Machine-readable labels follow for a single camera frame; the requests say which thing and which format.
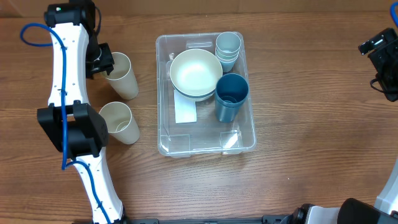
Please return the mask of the cream tall cup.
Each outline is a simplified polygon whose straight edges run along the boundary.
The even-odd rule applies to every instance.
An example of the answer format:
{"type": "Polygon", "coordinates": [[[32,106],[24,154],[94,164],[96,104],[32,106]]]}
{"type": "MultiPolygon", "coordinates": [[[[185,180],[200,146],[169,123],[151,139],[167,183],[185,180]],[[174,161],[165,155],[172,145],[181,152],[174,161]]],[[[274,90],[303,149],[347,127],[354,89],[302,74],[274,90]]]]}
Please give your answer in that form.
{"type": "Polygon", "coordinates": [[[128,105],[114,101],[104,105],[99,114],[106,121],[108,133],[123,144],[134,144],[140,130],[128,105]]]}
{"type": "Polygon", "coordinates": [[[131,61],[127,55],[121,52],[113,52],[112,56],[114,59],[113,71],[109,75],[106,72],[101,72],[100,74],[120,97],[125,100],[131,100],[139,93],[131,61]]]}

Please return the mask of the cream bowl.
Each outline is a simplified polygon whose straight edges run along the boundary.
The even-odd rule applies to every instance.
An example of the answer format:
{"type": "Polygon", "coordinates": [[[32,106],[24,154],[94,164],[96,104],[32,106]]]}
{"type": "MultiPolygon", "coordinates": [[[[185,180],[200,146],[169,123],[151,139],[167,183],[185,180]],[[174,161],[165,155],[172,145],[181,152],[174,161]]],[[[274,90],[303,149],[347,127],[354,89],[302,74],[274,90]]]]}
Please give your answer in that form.
{"type": "Polygon", "coordinates": [[[170,66],[172,85],[191,96],[201,96],[215,90],[222,75],[220,61],[211,52],[203,49],[190,49],[180,53],[170,66]]]}

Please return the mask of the dark blue bowl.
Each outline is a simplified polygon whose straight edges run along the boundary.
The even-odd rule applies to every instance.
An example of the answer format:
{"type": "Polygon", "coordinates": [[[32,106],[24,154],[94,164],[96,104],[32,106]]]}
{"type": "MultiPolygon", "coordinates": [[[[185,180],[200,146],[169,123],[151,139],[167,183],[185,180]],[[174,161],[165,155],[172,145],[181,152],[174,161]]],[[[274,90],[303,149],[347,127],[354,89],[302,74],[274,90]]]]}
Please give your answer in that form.
{"type": "Polygon", "coordinates": [[[201,96],[191,96],[191,95],[187,95],[185,93],[183,93],[182,91],[180,91],[177,87],[174,87],[174,90],[176,90],[180,95],[182,95],[183,97],[191,100],[191,101],[205,101],[207,99],[209,99],[212,95],[214,95],[215,90],[205,94],[205,95],[201,95],[201,96]]]}

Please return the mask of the light blue small cup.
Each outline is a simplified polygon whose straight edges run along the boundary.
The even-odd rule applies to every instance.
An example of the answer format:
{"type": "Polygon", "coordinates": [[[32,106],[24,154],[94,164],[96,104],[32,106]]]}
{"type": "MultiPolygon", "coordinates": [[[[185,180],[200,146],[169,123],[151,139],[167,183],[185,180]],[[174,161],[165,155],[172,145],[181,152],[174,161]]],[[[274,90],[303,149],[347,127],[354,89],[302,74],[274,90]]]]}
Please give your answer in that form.
{"type": "Polygon", "coordinates": [[[222,66],[223,73],[225,73],[225,72],[229,72],[233,69],[235,61],[232,61],[232,62],[220,61],[220,64],[222,66]]]}

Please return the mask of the mint green small cup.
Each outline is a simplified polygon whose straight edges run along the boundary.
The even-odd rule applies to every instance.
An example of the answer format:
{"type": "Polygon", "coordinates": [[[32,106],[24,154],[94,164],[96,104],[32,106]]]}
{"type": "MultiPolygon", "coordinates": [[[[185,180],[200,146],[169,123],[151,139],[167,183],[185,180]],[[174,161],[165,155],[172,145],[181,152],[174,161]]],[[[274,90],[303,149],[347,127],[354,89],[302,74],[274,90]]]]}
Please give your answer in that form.
{"type": "Polygon", "coordinates": [[[239,54],[239,52],[236,52],[235,54],[230,54],[230,53],[224,53],[224,52],[222,52],[222,51],[220,51],[219,49],[215,49],[215,54],[219,54],[221,57],[223,57],[223,58],[230,58],[230,57],[232,57],[233,55],[236,55],[236,54],[239,54]]]}

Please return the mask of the grey small cup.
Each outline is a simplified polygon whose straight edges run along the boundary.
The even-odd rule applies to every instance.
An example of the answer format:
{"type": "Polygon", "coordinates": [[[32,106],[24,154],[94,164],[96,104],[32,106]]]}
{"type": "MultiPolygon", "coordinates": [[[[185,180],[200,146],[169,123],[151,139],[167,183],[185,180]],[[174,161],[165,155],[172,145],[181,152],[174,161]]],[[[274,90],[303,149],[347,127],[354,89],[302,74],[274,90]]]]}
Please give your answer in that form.
{"type": "Polygon", "coordinates": [[[239,52],[241,39],[234,32],[223,32],[216,38],[216,49],[225,55],[234,55],[239,52]]]}

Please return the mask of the pink small cup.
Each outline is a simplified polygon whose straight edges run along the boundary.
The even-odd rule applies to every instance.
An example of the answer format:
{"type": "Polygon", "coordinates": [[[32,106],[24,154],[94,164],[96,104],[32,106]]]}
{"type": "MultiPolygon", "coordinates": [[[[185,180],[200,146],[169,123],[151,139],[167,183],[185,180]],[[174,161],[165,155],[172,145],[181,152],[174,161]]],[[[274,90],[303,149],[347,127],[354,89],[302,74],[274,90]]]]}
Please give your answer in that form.
{"type": "Polygon", "coordinates": [[[235,62],[235,61],[238,59],[238,57],[239,57],[238,54],[233,55],[233,56],[230,57],[230,58],[223,58],[223,57],[221,57],[219,54],[215,54],[215,55],[216,55],[217,59],[218,59],[221,63],[233,63],[233,62],[235,62]]]}

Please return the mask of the dark blue tall cup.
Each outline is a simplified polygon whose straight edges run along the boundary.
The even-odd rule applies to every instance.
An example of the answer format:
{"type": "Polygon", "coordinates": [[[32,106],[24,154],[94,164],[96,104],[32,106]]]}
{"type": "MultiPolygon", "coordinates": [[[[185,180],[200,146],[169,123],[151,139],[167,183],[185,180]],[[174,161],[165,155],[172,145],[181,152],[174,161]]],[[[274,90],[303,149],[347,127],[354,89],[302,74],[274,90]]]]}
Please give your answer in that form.
{"type": "Polygon", "coordinates": [[[248,82],[243,76],[236,73],[223,75],[216,84],[216,100],[229,108],[241,107],[246,101],[248,94],[248,82]]]}
{"type": "Polygon", "coordinates": [[[232,96],[216,97],[215,114],[217,119],[222,123],[230,123],[234,121],[244,100],[238,101],[232,96]]]}

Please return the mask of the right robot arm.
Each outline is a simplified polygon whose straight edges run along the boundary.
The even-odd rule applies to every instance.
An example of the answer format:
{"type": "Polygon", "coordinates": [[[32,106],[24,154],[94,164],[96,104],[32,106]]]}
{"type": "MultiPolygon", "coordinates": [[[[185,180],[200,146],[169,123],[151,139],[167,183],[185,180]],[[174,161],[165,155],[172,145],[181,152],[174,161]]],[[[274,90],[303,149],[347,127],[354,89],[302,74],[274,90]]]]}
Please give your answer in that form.
{"type": "MultiPolygon", "coordinates": [[[[397,33],[387,28],[365,41],[358,47],[367,55],[376,69],[376,76],[370,85],[378,83],[372,89],[381,92],[391,102],[397,101],[397,33]]],[[[325,208],[312,204],[303,204],[293,214],[281,221],[293,223],[344,223],[344,224],[393,224],[397,223],[397,164],[389,176],[382,192],[373,205],[355,198],[346,199],[340,207],[325,208]]]]}

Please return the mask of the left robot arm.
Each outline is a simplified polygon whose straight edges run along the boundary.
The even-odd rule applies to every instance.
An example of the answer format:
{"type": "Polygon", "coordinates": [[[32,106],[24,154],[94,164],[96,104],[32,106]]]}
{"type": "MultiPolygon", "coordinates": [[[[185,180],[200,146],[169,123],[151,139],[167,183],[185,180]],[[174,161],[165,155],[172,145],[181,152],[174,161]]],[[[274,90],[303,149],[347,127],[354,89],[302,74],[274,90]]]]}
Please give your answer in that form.
{"type": "Polygon", "coordinates": [[[104,118],[90,105],[86,79],[111,73],[114,59],[107,43],[99,43],[101,13],[93,1],[51,4],[42,28],[50,32],[53,82],[48,105],[37,120],[62,153],[62,169],[74,167],[85,187],[92,223],[127,223],[106,162],[109,142],[104,118]]]}

